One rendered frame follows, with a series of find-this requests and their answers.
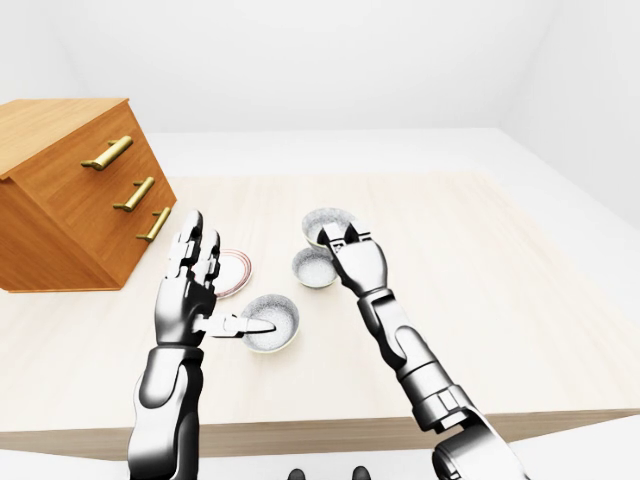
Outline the wooden cabinet drawer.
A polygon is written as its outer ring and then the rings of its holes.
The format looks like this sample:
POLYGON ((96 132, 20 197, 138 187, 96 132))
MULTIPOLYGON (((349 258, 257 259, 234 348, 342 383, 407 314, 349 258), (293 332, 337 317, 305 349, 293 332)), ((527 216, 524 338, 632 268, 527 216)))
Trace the wooden cabinet drawer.
POLYGON ((103 271, 101 284, 92 289, 116 290, 125 285, 148 245, 137 236, 148 233, 155 224, 158 216, 154 212, 175 202, 169 197, 151 200, 150 205, 140 204, 130 213, 106 203, 68 221, 74 239, 103 271))
POLYGON ((176 202, 157 161, 142 154, 125 155, 102 171, 71 162, 33 181, 47 211, 95 251, 134 242, 176 202))
POLYGON ((0 105, 0 180, 48 198, 143 141, 126 98, 14 100, 0 105))

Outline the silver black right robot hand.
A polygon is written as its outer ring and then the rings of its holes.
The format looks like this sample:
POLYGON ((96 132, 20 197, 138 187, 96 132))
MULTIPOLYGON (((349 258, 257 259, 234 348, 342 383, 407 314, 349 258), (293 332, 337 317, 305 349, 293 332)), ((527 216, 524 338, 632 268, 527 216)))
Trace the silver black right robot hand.
POLYGON ((324 224, 318 242, 328 248, 342 284, 357 297, 387 287, 386 258, 362 221, 354 220, 346 228, 324 224))

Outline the white plate with red rings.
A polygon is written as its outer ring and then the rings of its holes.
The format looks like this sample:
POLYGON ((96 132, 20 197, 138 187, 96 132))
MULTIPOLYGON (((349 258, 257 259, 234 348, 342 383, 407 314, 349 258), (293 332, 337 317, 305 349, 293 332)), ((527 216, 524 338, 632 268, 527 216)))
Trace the white plate with red rings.
POLYGON ((225 298, 240 291, 250 280, 252 262, 249 256, 237 249, 222 249, 219 256, 219 274, 213 282, 218 298, 225 298))

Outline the wooden cabinet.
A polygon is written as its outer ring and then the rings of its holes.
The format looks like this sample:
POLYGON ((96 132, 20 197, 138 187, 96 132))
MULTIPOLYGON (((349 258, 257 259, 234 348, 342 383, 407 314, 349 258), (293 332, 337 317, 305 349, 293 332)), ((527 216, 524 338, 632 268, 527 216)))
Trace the wooden cabinet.
POLYGON ((0 105, 0 289, 120 289, 175 202, 128 99, 0 105))

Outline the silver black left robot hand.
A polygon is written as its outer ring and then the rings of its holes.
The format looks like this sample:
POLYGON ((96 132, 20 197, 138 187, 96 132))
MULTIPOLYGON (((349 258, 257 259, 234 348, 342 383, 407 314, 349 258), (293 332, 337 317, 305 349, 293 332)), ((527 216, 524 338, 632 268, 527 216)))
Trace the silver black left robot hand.
POLYGON ((201 212, 190 211, 172 241, 168 270, 158 290, 154 318, 159 345, 197 347, 206 336, 241 338, 276 330, 268 320, 214 312, 219 256, 218 232, 205 232, 201 212))

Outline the speckled grey bowl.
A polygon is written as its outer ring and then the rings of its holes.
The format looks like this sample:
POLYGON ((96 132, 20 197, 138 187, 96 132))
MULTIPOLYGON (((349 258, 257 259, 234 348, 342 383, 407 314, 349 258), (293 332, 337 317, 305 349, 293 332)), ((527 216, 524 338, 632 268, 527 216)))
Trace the speckled grey bowl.
POLYGON ((330 255, 313 248, 300 250, 292 260, 291 269, 301 284, 313 289, 327 287, 337 279, 330 255))
POLYGON ((277 352, 293 341, 298 332, 300 317, 295 303, 288 297, 267 294, 251 301, 242 311, 244 317, 266 320, 276 329, 268 333, 245 334, 244 345, 253 352, 277 352))
POLYGON ((356 217, 350 212, 333 207, 315 209, 304 216, 301 222, 302 233, 311 248, 323 250, 325 246, 317 242, 318 235, 325 224, 337 223, 345 230, 356 217))

